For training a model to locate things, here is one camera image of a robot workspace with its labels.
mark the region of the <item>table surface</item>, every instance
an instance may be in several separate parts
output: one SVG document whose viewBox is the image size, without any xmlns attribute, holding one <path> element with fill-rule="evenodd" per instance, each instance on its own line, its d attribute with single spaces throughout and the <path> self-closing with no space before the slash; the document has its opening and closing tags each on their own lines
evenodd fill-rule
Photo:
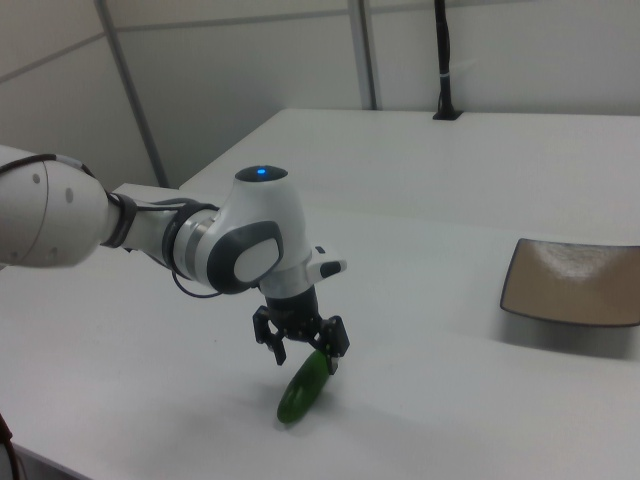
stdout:
<svg viewBox="0 0 640 480">
<path fill-rule="evenodd" d="M 222 202 L 289 170 L 351 348 L 285 428 L 257 292 L 195 300 L 139 253 L 0 274 L 0 405 L 22 447 L 92 479 L 636 479 L 637 329 L 506 314 L 518 238 L 640 242 L 640 118 L 286 110 L 187 182 Z"/>
</svg>

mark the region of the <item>cucumber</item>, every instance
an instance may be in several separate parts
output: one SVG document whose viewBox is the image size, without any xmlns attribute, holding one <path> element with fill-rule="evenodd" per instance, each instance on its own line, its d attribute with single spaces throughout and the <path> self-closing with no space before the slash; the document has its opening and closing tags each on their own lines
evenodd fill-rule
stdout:
<svg viewBox="0 0 640 480">
<path fill-rule="evenodd" d="M 314 350 L 295 374 L 278 405 L 278 420 L 293 423 L 306 415 L 329 378 L 327 361 Z"/>
</svg>

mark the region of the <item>black cable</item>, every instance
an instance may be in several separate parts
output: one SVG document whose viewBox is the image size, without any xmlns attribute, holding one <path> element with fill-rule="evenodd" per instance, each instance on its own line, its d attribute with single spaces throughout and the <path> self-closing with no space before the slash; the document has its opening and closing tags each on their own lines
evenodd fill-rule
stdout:
<svg viewBox="0 0 640 480">
<path fill-rule="evenodd" d="M 20 455 L 16 455 L 16 458 L 18 459 L 18 463 L 20 464 L 20 469 L 22 470 L 22 478 L 24 480 L 29 480 L 29 477 L 27 476 L 27 469 L 24 467 L 24 462 L 22 461 L 22 457 Z"/>
<path fill-rule="evenodd" d="M 16 458 L 16 451 L 13 449 L 13 445 L 11 444 L 11 438 L 13 434 L 7 423 L 0 415 L 0 445 L 4 445 L 4 448 L 7 451 L 7 456 L 9 457 L 9 465 L 11 466 L 11 476 L 13 480 L 20 480 L 20 472 L 18 471 L 18 460 Z"/>
<path fill-rule="evenodd" d="M 189 295 L 190 297 L 193 298 L 213 298 L 213 297 L 217 297 L 219 295 L 222 295 L 220 292 L 216 292 L 216 293 L 210 293 L 207 295 L 199 295 L 197 293 L 193 293 L 190 292 L 189 290 L 187 290 L 186 288 L 184 288 L 182 286 L 182 284 L 178 281 L 178 275 L 176 275 L 176 272 L 171 272 L 171 276 L 173 277 L 173 281 L 176 282 L 176 285 L 178 286 L 178 288 L 183 292 L 186 293 L 187 295 Z"/>
<path fill-rule="evenodd" d="M 32 163 L 44 162 L 46 160 L 56 160 L 56 156 L 52 153 L 41 153 L 38 155 L 31 155 L 30 157 L 21 158 L 19 160 L 14 160 L 13 162 L 9 162 L 5 165 L 0 166 L 0 175 L 3 173 L 7 173 L 11 170 L 14 170 L 19 167 L 24 167 L 25 165 L 30 165 Z"/>
<path fill-rule="evenodd" d="M 4 448 L 7 450 L 7 456 L 9 457 L 9 465 L 11 465 L 11 477 L 13 480 L 20 480 L 20 470 L 18 467 L 18 457 L 16 451 L 13 448 L 11 442 L 4 443 Z"/>
</svg>

